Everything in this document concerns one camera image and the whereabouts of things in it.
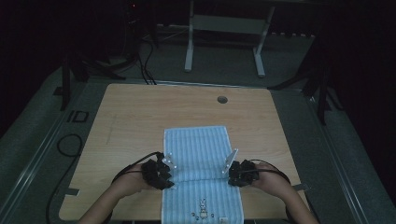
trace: white metal frame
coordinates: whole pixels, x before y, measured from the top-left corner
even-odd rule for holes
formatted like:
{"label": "white metal frame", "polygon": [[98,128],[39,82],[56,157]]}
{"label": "white metal frame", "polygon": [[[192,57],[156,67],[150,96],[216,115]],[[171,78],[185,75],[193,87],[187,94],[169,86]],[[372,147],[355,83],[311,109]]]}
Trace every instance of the white metal frame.
{"label": "white metal frame", "polygon": [[192,69],[192,56],[194,53],[193,32],[194,30],[208,30],[220,32],[232,32],[240,34],[260,35],[261,39],[257,47],[253,48],[254,61],[256,63],[257,74],[264,77],[264,67],[262,64],[262,46],[270,27],[271,19],[274,15],[275,7],[271,7],[266,20],[253,20],[229,17],[216,17],[206,15],[194,15],[194,0],[190,0],[190,21],[189,21],[189,45],[187,46],[186,63],[184,70],[190,72]]}

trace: blue towel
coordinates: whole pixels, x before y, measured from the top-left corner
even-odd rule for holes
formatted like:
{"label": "blue towel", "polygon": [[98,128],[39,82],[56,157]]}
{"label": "blue towel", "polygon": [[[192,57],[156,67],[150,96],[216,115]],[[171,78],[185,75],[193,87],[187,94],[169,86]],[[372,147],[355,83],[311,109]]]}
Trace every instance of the blue towel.
{"label": "blue towel", "polygon": [[177,166],[175,186],[163,191],[163,224],[244,222],[239,188],[222,173],[232,152],[224,126],[167,129],[163,144]]}

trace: human arm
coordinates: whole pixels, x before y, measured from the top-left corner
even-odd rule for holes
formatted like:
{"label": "human arm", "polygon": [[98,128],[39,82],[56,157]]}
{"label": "human arm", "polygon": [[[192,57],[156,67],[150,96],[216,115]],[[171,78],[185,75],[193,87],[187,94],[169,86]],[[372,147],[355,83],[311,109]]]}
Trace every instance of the human arm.
{"label": "human arm", "polygon": [[[266,170],[276,169],[267,163],[256,164],[256,168]],[[288,208],[290,215],[297,223],[318,223],[306,207],[300,195],[285,178],[268,172],[259,172],[259,174],[260,179],[253,181],[251,186],[281,199]]]}
{"label": "human arm", "polygon": [[[140,164],[137,164],[128,172],[139,172]],[[150,189],[141,173],[128,173],[120,176],[110,187],[96,200],[88,211],[78,221],[79,224],[102,223],[121,198],[140,192],[142,189]]]}

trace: wooden table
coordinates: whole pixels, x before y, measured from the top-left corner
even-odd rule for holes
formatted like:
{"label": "wooden table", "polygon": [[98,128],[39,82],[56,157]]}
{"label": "wooden table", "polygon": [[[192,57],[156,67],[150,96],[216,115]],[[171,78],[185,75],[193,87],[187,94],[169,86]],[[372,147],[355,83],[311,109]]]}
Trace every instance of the wooden table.
{"label": "wooden table", "polygon": [[[219,96],[228,99],[218,102]],[[174,127],[224,125],[236,160],[261,159],[300,178],[268,90],[197,86],[111,84],[99,107],[70,184],[78,196],[66,195],[64,220],[79,219],[110,185],[114,175],[153,151],[163,151],[163,131]],[[252,187],[241,188],[245,219],[284,218],[278,198]],[[122,199],[114,219],[161,219],[160,190],[145,190]]]}

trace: table leg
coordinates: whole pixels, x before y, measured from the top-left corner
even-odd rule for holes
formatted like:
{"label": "table leg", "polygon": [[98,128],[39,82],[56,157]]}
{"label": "table leg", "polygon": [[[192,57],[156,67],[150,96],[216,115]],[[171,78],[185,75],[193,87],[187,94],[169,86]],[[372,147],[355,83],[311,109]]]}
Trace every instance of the table leg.
{"label": "table leg", "polygon": [[260,39],[260,43],[257,47],[253,48],[254,61],[256,62],[257,75],[259,77],[265,76],[264,66],[262,65],[261,53],[262,53],[262,46],[264,45],[265,37],[267,37],[268,34],[268,28],[270,27],[271,24],[271,19],[274,15],[274,11],[275,11],[275,7],[271,7],[267,16],[267,20],[265,21],[265,24],[262,27],[262,37]]}
{"label": "table leg", "polygon": [[193,36],[193,20],[194,20],[194,1],[190,1],[190,24],[189,24],[189,45],[187,46],[186,63],[184,64],[184,71],[190,72],[192,69],[192,55],[194,53],[194,45],[192,43]]}

